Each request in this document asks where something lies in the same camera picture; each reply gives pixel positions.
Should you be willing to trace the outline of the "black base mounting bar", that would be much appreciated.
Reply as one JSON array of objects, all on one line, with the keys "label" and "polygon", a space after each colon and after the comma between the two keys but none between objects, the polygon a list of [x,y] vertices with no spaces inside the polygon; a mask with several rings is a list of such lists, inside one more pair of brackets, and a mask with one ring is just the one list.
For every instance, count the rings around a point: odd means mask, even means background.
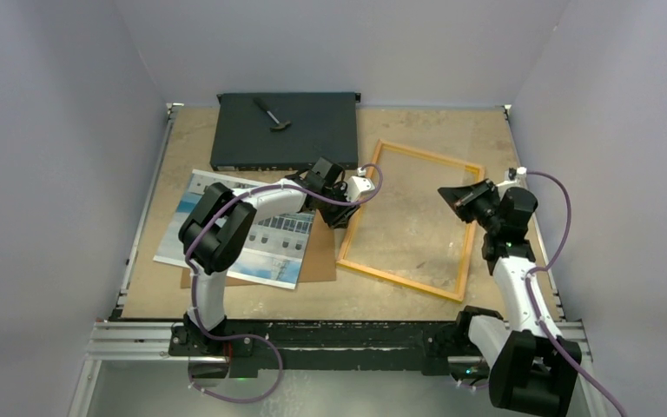
[{"label": "black base mounting bar", "polygon": [[226,319],[205,335],[190,320],[171,328],[168,353],[217,359],[233,378],[261,370],[464,373],[483,365],[458,321],[327,321]]}]

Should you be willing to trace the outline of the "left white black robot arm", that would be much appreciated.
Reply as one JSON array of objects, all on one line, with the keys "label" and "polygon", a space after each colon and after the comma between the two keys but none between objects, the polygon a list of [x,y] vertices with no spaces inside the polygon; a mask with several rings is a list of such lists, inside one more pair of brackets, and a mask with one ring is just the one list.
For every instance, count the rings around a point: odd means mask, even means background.
[{"label": "left white black robot arm", "polygon": [[184,327],[201,354],[216,354],[228,335],[224,292],[228,270],[240,257],[252,227],[278,215],[316,212],[330,229],[346,228],[353,214],[382,186],[367,177],[368,166],[347,176],[322,157],[313,167],[277,182],[231,189],[214,183],[180,226],[178,239],[191,270],[190,305]]}]

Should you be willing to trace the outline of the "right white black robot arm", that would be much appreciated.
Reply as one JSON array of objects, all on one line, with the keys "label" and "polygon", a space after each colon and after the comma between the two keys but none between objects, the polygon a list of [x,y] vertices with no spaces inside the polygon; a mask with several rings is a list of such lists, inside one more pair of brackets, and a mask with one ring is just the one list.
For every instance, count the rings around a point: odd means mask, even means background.
[{"label": "right white black robot arm", "polygon": [[539,297],[538,265],[527,238],[536,196],[489,179],[438,192],[462,222],[485,231],[482,257],[505,304],[504,315],[466,308],[463,324],[452,331],[455,347],[482,354],[493,406],[533,416],[567,415],[582,351],[561,334]]}]

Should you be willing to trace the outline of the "sky building photo print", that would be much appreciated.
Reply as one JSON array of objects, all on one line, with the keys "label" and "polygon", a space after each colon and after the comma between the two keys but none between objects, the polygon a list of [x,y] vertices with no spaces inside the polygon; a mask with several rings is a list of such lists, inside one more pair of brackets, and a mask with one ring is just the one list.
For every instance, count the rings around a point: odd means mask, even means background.
[{"label": "sky building photo print", "polygon": [[[251,189],[263,183],[195,169],[177,206],[154,261],[186,268],[180,226],[204,191],[219,182],[230,189]],[[244,248],[228,271],[228,278],[292,290],[296,288],[314,214],[288,213],[258,222],[250,229]]]}]

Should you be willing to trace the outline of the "small black hammer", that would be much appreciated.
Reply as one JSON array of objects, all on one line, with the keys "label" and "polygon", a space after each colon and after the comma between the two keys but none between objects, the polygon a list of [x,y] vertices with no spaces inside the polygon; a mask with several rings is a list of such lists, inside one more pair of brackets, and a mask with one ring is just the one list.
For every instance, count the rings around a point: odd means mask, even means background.
[{"label": "small black hammer", "polygon": [[272,111],[272,108],[267,104],[265,100],[263,100],[261,97],[254,97],[253,98],[254,104],[262,110],[272,121],[274,124],[271,126],[269,129],[272,132],[282,132],[286,129],[288,129],[292,123],[290,121],[281,121]]}]

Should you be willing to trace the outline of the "brown cardboard backing board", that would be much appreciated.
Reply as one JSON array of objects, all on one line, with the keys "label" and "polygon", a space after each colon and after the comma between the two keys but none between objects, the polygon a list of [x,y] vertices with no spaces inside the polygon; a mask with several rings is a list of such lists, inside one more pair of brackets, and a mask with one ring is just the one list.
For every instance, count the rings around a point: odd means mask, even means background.
[{"label": "brown cardboard backing board", "polygon": [[335,280],[334,232],[320,215],[298,214],[255,224],[226,285],[294,290],[301,282]]}]

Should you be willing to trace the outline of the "black flat box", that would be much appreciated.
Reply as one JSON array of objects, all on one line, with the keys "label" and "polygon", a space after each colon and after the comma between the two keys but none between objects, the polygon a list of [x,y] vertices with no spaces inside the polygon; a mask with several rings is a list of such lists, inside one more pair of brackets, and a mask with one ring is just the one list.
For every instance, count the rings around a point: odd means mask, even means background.
[{"label": "black flat box", "polygon": [[[271,119],[253,102],[256,96],[292,125],[272,132]],[[344,169],[359,165],[359,92],[223,93],[217,98],[209,157],[215,171],[298,170],[321,157]]]}]

